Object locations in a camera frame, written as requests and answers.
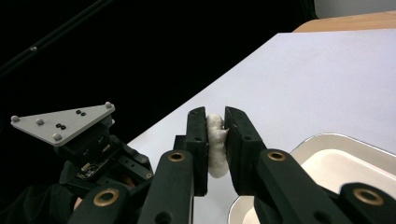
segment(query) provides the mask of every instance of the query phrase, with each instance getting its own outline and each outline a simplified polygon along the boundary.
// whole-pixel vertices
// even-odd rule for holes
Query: black mechanical arm
[[[177,135],[174,148],[162,154],[155,175],[148,157],[109,134],[112,111],[114,105],[106,103],[61,116],[13,117],[11,124],[54,145],[67,159],[60,182],[83,199],[69,223],[192,223],[193,198],[207,193],[205,108],[189,112],[186,135]],[[83,123],[81,118],[90,114]],[[62,133],[71,119],[78,127]],[[46,123],[56,127],[46,133],[50,137],[34,131]],[[238,195],[254,196],[260,223],[396,222],[396,201],[386,192],[346,183],[335,194],[317,185],[289,153],[267,148],[242,110],[226,106],[224,128],[229,130],[225,145],[233,187]]]

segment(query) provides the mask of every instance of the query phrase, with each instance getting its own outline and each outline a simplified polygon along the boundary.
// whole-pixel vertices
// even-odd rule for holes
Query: wooden surface
[[[312,20],[299,26],[293,32],[301,33],[390,28],[396,28],[396,11]]]

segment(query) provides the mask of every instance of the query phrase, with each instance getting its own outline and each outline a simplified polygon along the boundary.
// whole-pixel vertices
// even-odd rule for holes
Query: white table
[[[341,133],[396,154],[396,29],[278,34],[128,145],[156,169],[200,106],[245,111],[265,145],[287,152]],[[236,198],[230,173],[209,176],[193,223],[226,224]]]

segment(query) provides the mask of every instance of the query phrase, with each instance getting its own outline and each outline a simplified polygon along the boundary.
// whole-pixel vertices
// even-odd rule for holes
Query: gray wall
[[[396,0],[315,0],[320,19],[396,10]]]

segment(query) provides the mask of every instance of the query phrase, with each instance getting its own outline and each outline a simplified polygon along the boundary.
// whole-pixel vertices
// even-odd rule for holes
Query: metal plate
[[[338,133],[323,133],[303,141],[290,153],[324,188],[339,193],[348,182],[362,182],[396,198],[396,155]],[[238,197],[229,224],[260,224],[253,196]]]

